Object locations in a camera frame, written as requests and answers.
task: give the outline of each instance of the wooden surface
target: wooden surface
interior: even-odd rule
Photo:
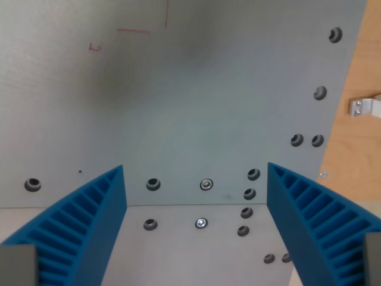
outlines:
[[[381,0],[368,0],[318,179],[352,200],[381,200],[381,119],[348,115],[349,99],[381,94],[380,21]]]

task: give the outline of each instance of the screw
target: screw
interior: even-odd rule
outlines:
[[[200,183],[200,188],[203,191],[208,191],[213,186],[213,181],[211,179],[203,179]]]
[[[207,219],[204,219],[203,217],[196,220],[196,228],[198,229],[202,229],[202,228],[206,228],[207,225],[208,225],[208,220]]]
[[[319,174],[319,177],[321,177],[322,179],[326,179],[327,177],[328,177],[328,173],[327,172],[321,172],[320,174]]]

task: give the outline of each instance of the metal hinge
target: metal hinge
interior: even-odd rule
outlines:
[[[373,98],[357,98],[349,102],[349,115],[359,116],[371,114],[381,117],[381,95]]]

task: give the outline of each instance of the red marker line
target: red marker line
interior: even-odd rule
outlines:
[[[167,0],[167,7],[165,9],[165,29],[168,28],[168,15],[169,15],[169,0]]]
[[[132,33],[151,34],[151,31],[147,31],[147,30],[118,29],[118,31],[119,31],[119,32],[132,32]]]

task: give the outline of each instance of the bolt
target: bolt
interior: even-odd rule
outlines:
[[[209,189],[212,188],[212,186],[213,186],[213,181],[211,179],[204,179],[200,183],[200,188],[203,191],[208,191]]]
[[[207,219],[204,219],[203,217],[196,220],[196,228],[198,229],[202,229],[202,228],[206,228],[207,225],[208,225],[208,220]]]
[[[327,173],[327,172],[321,172],[321,173],[319,174],[319,177],[321,177],[321,178],[324,180],[325,178],[328,177],[328,173]]]

